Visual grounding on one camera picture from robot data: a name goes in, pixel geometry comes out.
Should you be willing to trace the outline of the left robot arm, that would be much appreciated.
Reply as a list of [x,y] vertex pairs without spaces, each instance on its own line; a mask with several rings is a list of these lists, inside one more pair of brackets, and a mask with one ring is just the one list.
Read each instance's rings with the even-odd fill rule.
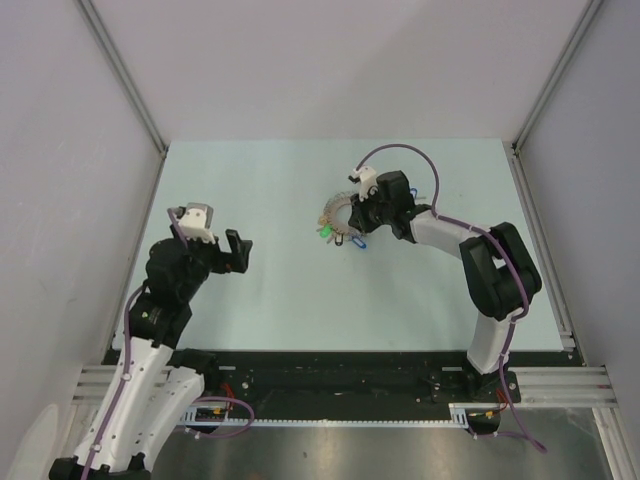
[[57,458],[51,479],[149,479],[180,417],[198,398],[221,387],[217,358],[187,349],[171,359],[192,317],[190,302],[212,274],[243,274],[253,243],[226,233],[215,241],[177,233],[149,250],[146,278],[124,308],[124,343],[91,426],[68,458]]

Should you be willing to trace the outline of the metal disc keyring holder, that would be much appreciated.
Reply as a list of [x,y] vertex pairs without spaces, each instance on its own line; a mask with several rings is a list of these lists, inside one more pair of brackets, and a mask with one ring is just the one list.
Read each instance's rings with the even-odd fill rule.
[[322,238],[327,244],[334,245],[334,237],[337,235],[344,236],[344,245],[351,243],[352,236],[361,237],[364,235],[354,227],[348,224],[351,215],[351,197],[354,195],[352,191],[340,192],[333,195],[324,205],[322,212],[318,218],[318,228],[316,232],[320,236],[320,230],[324,226],[330,226],[332,233],[328,238]]

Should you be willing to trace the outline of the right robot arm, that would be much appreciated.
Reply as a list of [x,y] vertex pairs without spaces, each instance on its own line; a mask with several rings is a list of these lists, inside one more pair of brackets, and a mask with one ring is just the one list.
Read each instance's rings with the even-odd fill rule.
[[478,311],[474,336],[461,369],[459,388],[484,401],[506,376],[511,341],[542,279],[517,228],[503,222],[488,230],[438,214],[418,204],[401,171],[352,171],[359,186],[350,198],[348,225],[362,234],[382,226],[411,244],[433,247],[461,261],[467,290]]

